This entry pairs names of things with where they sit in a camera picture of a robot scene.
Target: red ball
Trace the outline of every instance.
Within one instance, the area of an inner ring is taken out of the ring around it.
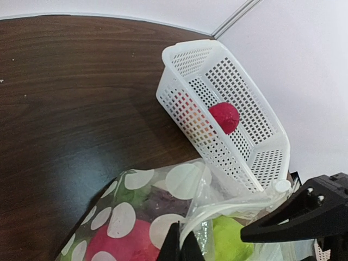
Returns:
[[[237,128],[240,116],[233,105],[222,102],[208,110],[226,134],[231,134]]]
[[[108,225],[101,227],[87,247],[85,260],[91,261],[104,251],[117,261],[156,261],[159,250],[150,241],[150,223],[137,219],[133,230],[123,238],[107,235]]]

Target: wooden table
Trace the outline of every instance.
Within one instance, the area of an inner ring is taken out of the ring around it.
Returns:
[[[0,260],[54,260],[118,173],[198,157],[155,92],[162,50],[201,38],[113,18],[0,21]]]

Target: white plastic basket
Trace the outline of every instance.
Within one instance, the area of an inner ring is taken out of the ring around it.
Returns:
[[[199,40],[166,48],[156,97],[202,158],[253,191],[286,179],[288,137],[272,108],[220,42]],[[208,108],[234,105],[240,123],[226,135]]]

